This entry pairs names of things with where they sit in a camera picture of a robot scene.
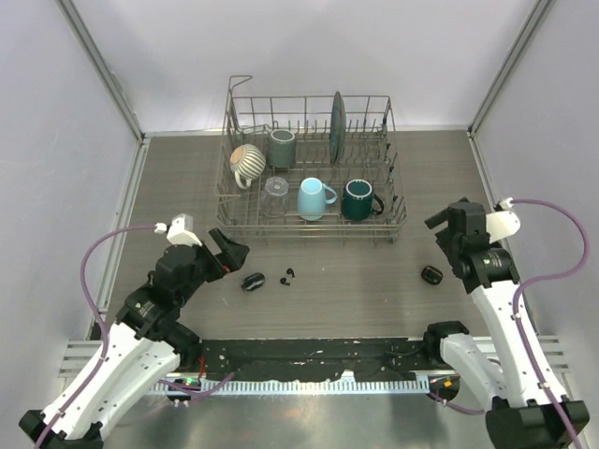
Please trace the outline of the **black earbud charging case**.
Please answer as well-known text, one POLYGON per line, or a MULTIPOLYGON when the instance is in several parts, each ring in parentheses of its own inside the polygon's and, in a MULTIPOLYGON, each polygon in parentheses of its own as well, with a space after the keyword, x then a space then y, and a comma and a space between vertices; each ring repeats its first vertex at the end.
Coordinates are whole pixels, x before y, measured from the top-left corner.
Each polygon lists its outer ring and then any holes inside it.
POLYGON ((243 279, 241 289, 245 292, 253 292, 260 288, 266 281, 265 275, 260 272, 253 273, 243 279))

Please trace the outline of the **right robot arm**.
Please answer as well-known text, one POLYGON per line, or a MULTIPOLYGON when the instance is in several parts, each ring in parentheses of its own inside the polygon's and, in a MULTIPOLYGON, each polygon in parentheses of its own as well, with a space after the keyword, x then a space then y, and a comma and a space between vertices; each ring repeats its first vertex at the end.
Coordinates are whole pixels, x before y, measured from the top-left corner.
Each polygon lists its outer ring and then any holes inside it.
POLYGON ((511 253, 501 242, 521 222, 509 197, 492 213, 462 198, 425 222, 454 275, 481 312, 498 361, 478 349, 458 321, 428 326, 422 355, 433 369, 450 366, 482 406, 489 439, 496 448, 581 447, 580 432, 590 421, 586 404, 570 398, 548 363, 523 303, 524 290, 546 280, 523 282, 511 253))

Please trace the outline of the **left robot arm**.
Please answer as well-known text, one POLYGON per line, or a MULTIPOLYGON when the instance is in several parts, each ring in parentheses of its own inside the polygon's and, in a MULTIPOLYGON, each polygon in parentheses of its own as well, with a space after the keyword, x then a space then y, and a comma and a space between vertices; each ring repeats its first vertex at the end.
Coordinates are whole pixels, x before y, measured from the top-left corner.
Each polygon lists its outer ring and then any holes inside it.
POLYGON ((214 254, 187 222, 143 228, 167 238, 169 246, 146 282, 124 301, 108 326, 93 300, 88 302, 100 328, 101 345, 69 387, 42 410, 19 422, 36 448, 101 448, 124 415, 172 371, 192 371, 201 353, 199 336, 179 322, 181 310, 204 283, 242 268, 248 246, 217 228, 209 234, 214 254))

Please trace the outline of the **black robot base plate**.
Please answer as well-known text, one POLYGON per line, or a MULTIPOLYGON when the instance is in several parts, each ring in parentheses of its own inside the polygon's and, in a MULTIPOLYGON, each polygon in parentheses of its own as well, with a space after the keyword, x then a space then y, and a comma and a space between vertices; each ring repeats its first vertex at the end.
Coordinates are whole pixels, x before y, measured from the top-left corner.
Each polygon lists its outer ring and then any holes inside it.
POLYGON ((178 370, 203 371, 210 380, 233 373, 240 382, 320 383, 337 381, 347 370, 358 382, 373 382, 451 368, 422 340, 367 338, 203 340, 178 370))

